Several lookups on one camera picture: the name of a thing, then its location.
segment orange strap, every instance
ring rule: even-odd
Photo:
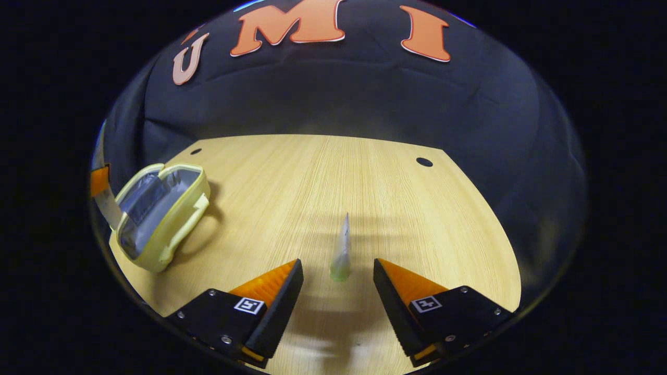
[[[109,188],[109,164],[102,168],[95,169],[90,173],[90,196],[97,194]]]

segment pale yellow container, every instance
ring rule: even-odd
[[[189,170],[199,172],[196,180],[186,189],[185,192],[172,205],[171,209],[162,217],[151,234],[148,242],[136,259],[132,259],[126,250],[123,253],[137,266],[151,272],[160,272],[164,270],[171,260],[176,246],[181,240],[195,227],[204,211],[209,205],[208,197],[211,195],[211,188],[206,178],[206,173],[202,167],[191,164],[177,164],[164,168],[164,164],[151,164],[141,171],[137,172],[116,197],[116,203],[120,204],[130,189],[145,175],[158,172],[158,178],[164,180],[167,176],[177,170]],[[119,234],[127,224],[129,216],[123,212],[120,224],[117,230],[111,230],[111,238],[115,238],[119,247],[123,248]]]

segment orange letter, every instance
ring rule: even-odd
[[[192,43],[192,54],[190,55],[190,64],[188,64],[187,69],[183,71],[183,56],[187,52],[187,47],[178,53],[176,57],[173,58],[173,73],[171,74],[173,82],[178,86],[188,82],[190,78],[195,74],[197,70],[197,65],[199,65],[199,54],[201,53],[201,45],[204,44],[204,40],[208,37],[209,33],[206,33],[199,37]]]
[[[343,0],[303,0],[287,13],[269,5],[242,15],[239,43],[229,54],[232,57],[257,51],[261,41],[257,30],[271,45],[279,44],[289,29],[299,22],[299,28],[289,39],[295,43],[339,41],[345,33],[338,29],[338,3]]]
[[[445,51],[442,28],[449,25],[425,11],[405,5],[400,8],[410,15],[410,38],[401,42],[403,48],[436,61],[448,62],[450,54]]]

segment table surface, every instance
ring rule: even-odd
[[[375,258],[447,288],[469,285],[509,311],[519,305],[507,236],[442,150],[329,135],[245,135],[199,140],[166,165],[175,163],[204,168],[211,186],[204,217],[159,274],[132,264],[110,240],[113,254],[162,316],[208,288],[230,290],[300,258],[303,287],[265,372],[414,370],[375,289]],[[329,265],[346,213],[352,274],[334,282]]]

